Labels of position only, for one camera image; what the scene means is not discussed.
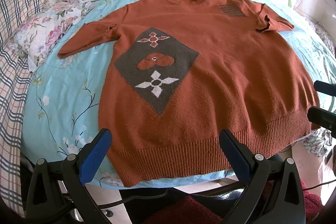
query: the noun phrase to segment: checkered cloth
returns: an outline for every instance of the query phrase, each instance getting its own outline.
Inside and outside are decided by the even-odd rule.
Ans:
[[[31,74],[27,60],[12,53],[6,41],[22,21],[40,12],[45,1],[0,0],[0,195],[21,215],[21,130]]]

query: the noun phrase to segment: orange heart-shaped motif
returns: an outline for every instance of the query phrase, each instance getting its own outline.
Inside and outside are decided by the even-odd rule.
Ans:
[[[147,55],[146,58],[142,59],[138,64],[137,68],[138,69],[150,69],[154,65],[158,65],[161,67],[166,67],[170,66],[171,64],[174,63],[174,58],[168,55],[164,55],[158,52],[151,53]]]

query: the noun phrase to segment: orange sweater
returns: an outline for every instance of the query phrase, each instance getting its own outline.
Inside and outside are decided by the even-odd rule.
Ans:
[[[98,122],[129,187],[228,169],[223,128],[266,157],[315,129],[312,80],[276,32],[293,28],[250,0],[140,0],[85,24],[58,56],[118,40]]]

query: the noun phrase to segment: silver screw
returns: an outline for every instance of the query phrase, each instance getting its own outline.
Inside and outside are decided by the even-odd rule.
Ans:
[[[287,162],[288,162],[289,164],[294,164],[294,160],[293,160],[292,158],[288,158],[288,159],[287,159]]]
[[[38,161],[37,161],[37,164],[38,165],[42,165],[44,163],[44,159],[39,159]]]
[[[263,160],[264,159],[264,156],[262,154],[256,154],[254,157],[256,158],[256,160]]]
[[[76,158],[76,154],[70,154],[69,156],[67,156],[67,159],[69,161],[73,161]]]

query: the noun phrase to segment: blue bed sheet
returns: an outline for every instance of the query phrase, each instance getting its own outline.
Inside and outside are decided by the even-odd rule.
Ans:
[[[62,160],[79,150],[98,133],[98,104],[114,42],[80,52],[66,59],[57,53],[84,23],[99,20],[112,11],[138,0],[100,0],[81,22],[72,26],[55,46],[45,63],[38,68],[28,89],[25,106],[22,152],[34,163]],[[280,32],[305,65],[313,81],[336,83],[336,61],[329,49],[308,23],[295,11],[269,0],[280,16],[295,25],[294,31]],[[334,111],[330,96],[319,94],[322,108]],[[175,187],[212,181],[232,175],[230,170],[185,178],[162,178],[143,181],[134,187]],[[92,184],[122,189],[123,184],[105,157]]]

